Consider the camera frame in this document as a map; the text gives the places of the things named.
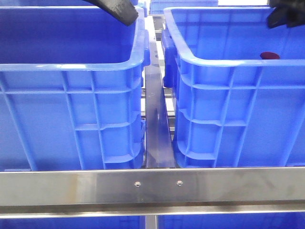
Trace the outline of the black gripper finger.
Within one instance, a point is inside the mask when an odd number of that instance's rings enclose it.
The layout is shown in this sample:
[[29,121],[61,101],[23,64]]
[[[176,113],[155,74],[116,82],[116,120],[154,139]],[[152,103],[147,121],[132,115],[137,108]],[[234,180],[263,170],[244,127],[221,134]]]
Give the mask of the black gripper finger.
[[282,25],[292,28],[305,24],[304,0],[269,0],[268,6],[274,9],[267,17],[270,29]]
[[126,26],[132,25],[139,14],[129,0],[83,0],[112,15]]

